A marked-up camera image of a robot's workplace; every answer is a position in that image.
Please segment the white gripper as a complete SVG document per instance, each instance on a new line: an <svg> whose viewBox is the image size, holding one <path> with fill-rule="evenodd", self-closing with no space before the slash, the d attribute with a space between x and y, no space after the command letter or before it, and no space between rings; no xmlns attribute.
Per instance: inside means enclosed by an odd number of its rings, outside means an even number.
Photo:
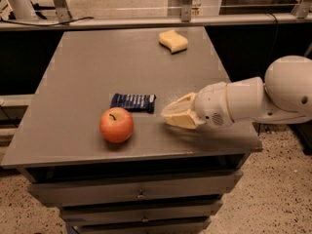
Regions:
<svg viewBox="0 0 312 234"><path fill-rule="evenodd" d="M193 101L195 111L191 110ZM234 121L229 112L227 84L211 84L197 95L180 97L162 110L162 116L168 125L190 130L205 124L211 129L229 127Z"/></svg>

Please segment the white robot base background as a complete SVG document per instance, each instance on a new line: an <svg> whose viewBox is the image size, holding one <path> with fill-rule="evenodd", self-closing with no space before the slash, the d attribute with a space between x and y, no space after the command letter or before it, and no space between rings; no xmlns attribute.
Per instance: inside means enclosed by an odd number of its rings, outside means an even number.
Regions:
<svg viewBox="0 0 312 234"><path fill-rule="evenodd" d="M17 20L37 20L30 0L6 0Z"/></svg>

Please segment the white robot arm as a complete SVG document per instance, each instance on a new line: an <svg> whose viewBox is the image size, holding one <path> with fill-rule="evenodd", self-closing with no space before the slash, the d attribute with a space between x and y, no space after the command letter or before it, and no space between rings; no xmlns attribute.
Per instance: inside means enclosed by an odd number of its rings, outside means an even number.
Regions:
<svg viewBox="0 0 312 234"><path fill-rule="evenodd" d="M215 129L241 121L307 122L312 119L312 59L286 56L273 61L263 78L208 85L166 106L162 117L184 129Z"/></svg>

